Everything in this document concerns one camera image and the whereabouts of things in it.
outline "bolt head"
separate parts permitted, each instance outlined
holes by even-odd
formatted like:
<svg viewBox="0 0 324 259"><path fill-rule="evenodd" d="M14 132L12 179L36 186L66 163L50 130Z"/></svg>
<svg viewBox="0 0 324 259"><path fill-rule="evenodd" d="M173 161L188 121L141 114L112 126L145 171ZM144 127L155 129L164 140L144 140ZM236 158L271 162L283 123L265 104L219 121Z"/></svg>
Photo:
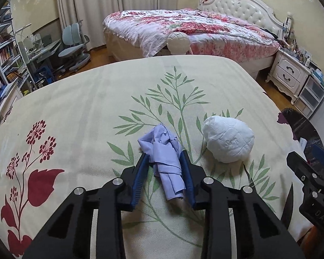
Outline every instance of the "bolt head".
<svg viewBox="0 0 324 259"><path fill-rule="evenodd" d="M205 177L203 179L205 184L212 184L213 183L213 179L211 177Z"/></svg>
<svg viewBox="0 0 324 259"><path fill-rule="evenodd" d="M123 180L121 178L115 178L113 180L114 185L121 185L123 183Z"/></svg>
<svg viewBox="0 0 324 259"><path fill-rule="evenodd" d="M75 195L81 195L82 193L84 193L84 189L82 187L75 188L73 193Z"/></svg>
<svg viewBox="0 0 324 259"><path fill-rule="evenodd" d="M250 187L250 186L245 186L243 188L243 191L246 193L246 194L250 194L253 192L253 189Z"/></svg>

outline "floral bedsheet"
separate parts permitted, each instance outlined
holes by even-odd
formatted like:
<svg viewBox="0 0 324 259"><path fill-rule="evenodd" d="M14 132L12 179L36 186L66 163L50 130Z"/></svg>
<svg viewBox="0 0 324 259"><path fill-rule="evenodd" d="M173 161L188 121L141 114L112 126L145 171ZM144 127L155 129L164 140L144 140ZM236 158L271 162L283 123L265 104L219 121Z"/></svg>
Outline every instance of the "floral bedsheet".
<svg viewBox="0 0 324 259"><path fill-rule="evenodd" d="M247 160L223 164L206 149L201 125L214 114L253 130ZM10 252L21 257L74 188L101 188L136 165L137 140L160 123L208 176L230 188L254 186L279 218L293 184L289 232L298 240L310 228L299 212L303 184L286 164L289 152L302 149L276 105L235 62L178 55L98 67L13 104L0 126L0 238ZM137 208L122 213L126 258L200 258L204 217L184 200L167 201L151 169ZM96 224L92 231L90 259Z"/></svg>
<svg viewBox="0 0 324 259"><path fill-rule="evenodd" d="M190 37L190 54L222 56L238 63L271 56L279 48L274 38L259 27L215 12L123 11L109 15L103 24L113 34L140 47L144 57L158 53L172 32Z"/></svg>

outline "white headboard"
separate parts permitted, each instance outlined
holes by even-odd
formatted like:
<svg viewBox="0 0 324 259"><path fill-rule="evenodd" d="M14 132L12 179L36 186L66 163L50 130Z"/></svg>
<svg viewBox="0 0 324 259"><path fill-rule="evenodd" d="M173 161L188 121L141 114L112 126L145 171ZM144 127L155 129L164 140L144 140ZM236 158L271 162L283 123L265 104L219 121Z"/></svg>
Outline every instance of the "white headboard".
<svg viewBox="0 0 324 259"><path fill-rule="evenodd" d="M273 9L261 0L208 0L201 3L199 10L247 20L281 36L283 23L274 16Z"/></svg>

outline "bottle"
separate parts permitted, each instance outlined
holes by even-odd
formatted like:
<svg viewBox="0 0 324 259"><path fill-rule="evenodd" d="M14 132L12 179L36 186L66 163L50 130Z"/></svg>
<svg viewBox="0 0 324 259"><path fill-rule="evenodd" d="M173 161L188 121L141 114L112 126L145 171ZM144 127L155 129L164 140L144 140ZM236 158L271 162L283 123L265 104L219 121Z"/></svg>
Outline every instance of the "bottle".
<svg viewBox="0 0 324 259"><path fill-rule="evenodd" d="M311 58L308 57L307 60L306 60L306 63L305 63L305 66L308 67L311 63Z"/></svg>

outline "bedpost finial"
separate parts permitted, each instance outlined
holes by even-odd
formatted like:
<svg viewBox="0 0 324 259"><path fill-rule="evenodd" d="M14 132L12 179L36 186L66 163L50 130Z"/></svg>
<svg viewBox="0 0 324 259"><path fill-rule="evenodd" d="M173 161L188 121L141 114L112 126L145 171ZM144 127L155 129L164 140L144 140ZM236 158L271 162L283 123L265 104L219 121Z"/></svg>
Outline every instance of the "bedpost finial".
<svg viewBox="0 0 324 259"><path fill-rule="evenodd" d="M183 32L173 32L168 36L167 47L172 55L186 54L190 45L190 38Z"/></svg>

